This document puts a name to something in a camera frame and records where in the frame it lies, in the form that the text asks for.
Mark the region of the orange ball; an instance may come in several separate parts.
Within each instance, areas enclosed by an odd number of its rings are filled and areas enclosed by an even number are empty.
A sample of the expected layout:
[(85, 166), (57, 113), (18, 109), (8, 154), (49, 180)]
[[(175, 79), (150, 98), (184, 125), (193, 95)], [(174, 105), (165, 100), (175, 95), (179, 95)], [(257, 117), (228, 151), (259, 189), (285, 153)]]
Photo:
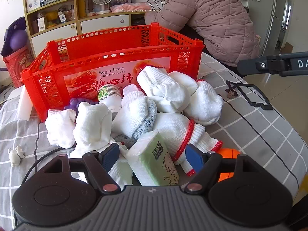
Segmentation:
[(222, 156), (223, 161), (226, 165), (227, 171), (220, 173), (219, 182), (232, 178), (234, 175), (234, 168), (231, 168), (234, 163), (231, 163), (240, 153), (240, 151), (231, 148), (221, 148), (218, 153)]

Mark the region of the white glove red cuff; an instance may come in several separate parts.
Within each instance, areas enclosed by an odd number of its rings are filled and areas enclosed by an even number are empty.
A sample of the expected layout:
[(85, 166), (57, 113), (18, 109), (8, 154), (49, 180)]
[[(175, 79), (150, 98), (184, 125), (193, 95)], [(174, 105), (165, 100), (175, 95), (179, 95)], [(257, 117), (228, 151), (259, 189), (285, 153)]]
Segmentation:
[(204, 153), (219, 151), (223, 146), (222, 141), (209, 136), (204, 126), (180, 113), (158, 113), (153, 129), (158, 130), (174, 164), (181, 166), (188, 176), (196, 173), (185, 156), (188, 144)]

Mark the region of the green white tissue pack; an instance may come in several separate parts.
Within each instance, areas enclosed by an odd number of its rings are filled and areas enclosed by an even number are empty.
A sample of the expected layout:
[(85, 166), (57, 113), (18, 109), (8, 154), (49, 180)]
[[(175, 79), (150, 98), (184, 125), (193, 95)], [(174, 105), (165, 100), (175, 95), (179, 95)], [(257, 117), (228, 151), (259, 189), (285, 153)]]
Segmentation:
[(177, 169), (158, 130), (143, 134), (123, 156), (141, 185), (178, 185)]

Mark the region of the white grey glove bundle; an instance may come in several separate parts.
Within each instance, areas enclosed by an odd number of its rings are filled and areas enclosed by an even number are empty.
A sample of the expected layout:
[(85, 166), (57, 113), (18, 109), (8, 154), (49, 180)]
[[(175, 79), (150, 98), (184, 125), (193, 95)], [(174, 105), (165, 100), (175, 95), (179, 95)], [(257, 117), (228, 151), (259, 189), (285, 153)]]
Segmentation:
[(137, 140), (153, 130), (157, 106), (136, 85), (128, 85), (123, 89), (121, 105), (120, 111), (112, 121), (113, 138), (124, 135)]

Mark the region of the white glove bundle top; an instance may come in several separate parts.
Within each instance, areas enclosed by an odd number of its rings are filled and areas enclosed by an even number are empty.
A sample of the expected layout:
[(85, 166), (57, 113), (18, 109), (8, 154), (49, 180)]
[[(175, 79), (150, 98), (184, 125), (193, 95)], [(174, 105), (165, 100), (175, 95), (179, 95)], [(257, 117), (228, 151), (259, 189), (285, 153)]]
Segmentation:
[(159, 112), (180, 113), (190, 102), (186, 87), (171, 78), (164, 69), (146, 66), (137, 76), (137, 82), (157, 105)]

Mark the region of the grey checkered tablecloth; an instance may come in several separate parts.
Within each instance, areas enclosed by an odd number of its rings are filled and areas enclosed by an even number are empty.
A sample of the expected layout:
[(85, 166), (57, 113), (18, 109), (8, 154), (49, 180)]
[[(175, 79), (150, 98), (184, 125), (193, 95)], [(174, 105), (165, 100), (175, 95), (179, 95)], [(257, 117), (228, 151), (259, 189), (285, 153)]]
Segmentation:
[[(120, 147), (109, 175), (117, 194), (100, 194), (90, 184), (82, 156), (91, 151), (50, 145), (39, 118), (15, 119), (14, 103), (1, 110), (1, 218), (16, 230), (287, 230), (293, 197), (307, 172), (307, 145), (293, 139), (287, 122), (261, 98), (249, 101), (238, 79), (213, 87), (223, 99), (220, 119), (204, 126), (221, 148), (240, 151), (232, 178), (207, 193), (187, 194), (193, 178), (175, 165), (176, 186), (143, 186), (124, 151), (136, 139), (110, 137)], [(8, 149), (21, 146), (25, 158), (12, 166)]]

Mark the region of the purple toy grapes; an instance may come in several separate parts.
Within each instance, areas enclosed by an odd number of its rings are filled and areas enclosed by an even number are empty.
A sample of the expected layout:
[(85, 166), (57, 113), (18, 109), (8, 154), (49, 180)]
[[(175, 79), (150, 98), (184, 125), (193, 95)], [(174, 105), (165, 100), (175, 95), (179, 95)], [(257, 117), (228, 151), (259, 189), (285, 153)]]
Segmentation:
[(64, 106), (64, 109), (65, 110), (74, 110), (76, 113), (78, 113), (78, 107), (79, 107), (79, 104), (81, 102), (87, 102), (91, 105), (95, 105), (97, 104), (97, 102), (93, 101), (93, 100), (90, 100), (90, 99), (85, 99), (85, 98), (71, 98), (70, 99), (70, 102), (69, 102), (69, 105), (66, 105)]

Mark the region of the green white paper cup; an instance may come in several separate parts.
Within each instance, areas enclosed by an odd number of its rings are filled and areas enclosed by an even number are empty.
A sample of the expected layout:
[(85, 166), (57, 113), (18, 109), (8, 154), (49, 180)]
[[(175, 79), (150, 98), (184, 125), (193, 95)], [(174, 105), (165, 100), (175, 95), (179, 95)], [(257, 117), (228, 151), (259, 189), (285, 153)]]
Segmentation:
[(122, 95), (116, 85), (103, 85), (98, 90), (98, 102), (105, 104), (112, 113), (117, 113), (122, 108)]

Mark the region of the small white animal figurine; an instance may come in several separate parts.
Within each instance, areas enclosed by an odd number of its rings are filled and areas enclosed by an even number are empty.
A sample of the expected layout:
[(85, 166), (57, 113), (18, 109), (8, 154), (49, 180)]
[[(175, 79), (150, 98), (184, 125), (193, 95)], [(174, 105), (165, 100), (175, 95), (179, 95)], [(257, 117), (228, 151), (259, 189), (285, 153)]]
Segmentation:
[(13, 149), (8, 149), (9, 160), (12, 166), (18, 166), (21, 163), (21, 160), (25, 158), (25, 154), (21, 146), (17, 146)]

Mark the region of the person in pink jacket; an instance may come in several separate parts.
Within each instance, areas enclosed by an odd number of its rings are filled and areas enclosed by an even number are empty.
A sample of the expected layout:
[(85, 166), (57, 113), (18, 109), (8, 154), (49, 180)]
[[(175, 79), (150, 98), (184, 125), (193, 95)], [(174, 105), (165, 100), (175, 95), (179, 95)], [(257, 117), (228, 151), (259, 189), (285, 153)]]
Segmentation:
[(159, 12), (146, 12), (145, 23), (176, 32), (191, 27), (208, 53), (230, 67), (259, 55), (253, 22), (240, 0), (166, 0)]

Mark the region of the red plastic crate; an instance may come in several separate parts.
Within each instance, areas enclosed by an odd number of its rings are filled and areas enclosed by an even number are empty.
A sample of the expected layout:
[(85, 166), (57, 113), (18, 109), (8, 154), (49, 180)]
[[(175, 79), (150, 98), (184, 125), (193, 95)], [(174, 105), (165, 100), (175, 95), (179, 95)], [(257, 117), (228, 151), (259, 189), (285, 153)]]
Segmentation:
[(103, 85), (135, 84), (146, 66), (196, 79), (203, 48), (201, 40), (158, 23), (109, 28), (50, 41), (22, 71), (21, 82), (45, 121), (49, 109), (63, 109), (73, 98), (96, 101)]

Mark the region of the red snack bucket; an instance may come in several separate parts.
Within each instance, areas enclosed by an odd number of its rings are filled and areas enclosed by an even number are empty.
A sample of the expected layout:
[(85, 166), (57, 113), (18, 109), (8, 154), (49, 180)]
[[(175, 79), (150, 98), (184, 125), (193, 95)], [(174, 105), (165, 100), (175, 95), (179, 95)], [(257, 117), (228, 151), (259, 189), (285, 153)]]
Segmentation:
[(28, 46), (25, 45), (11, 55), (3, 57), (3, 61), (6, 64), (14, 86), (16, 88), (23, 86), (23, 83), (20, 81), (21, 73), (33, 62)]

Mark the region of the purple ball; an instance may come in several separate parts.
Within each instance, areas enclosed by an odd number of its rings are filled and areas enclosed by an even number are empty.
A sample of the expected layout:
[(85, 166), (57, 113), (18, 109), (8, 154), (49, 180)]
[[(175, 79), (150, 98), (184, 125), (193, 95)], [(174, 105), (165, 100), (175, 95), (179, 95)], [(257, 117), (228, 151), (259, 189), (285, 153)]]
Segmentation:
[(28, 42), (28, 35), (25, 30), (15, 30), (10, 37), (9, 44), (13, 51), (24, 47)]

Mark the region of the pink folded cloth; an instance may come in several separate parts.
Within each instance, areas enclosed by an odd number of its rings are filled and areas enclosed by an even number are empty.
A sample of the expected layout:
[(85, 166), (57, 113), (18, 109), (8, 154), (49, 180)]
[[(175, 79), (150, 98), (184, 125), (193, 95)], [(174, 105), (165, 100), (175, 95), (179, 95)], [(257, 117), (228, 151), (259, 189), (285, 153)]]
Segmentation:
[(114, 5), (110, 7), (111, 13), (124, 13), (124, 12), (148, 12), (152, 11), (148, 3), (125, 3)]

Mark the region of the wooden shelf cabinet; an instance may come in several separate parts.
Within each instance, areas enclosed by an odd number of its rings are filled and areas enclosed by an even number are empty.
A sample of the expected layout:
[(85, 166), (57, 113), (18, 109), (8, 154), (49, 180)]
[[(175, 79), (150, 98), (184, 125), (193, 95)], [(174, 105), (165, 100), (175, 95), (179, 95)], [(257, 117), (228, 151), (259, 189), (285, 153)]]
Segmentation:
[(92, 0), (23, 0), (34, 55), (51, 40), (65, 39), (105, 28), (145, 24), (146, 12), (96, 14)]

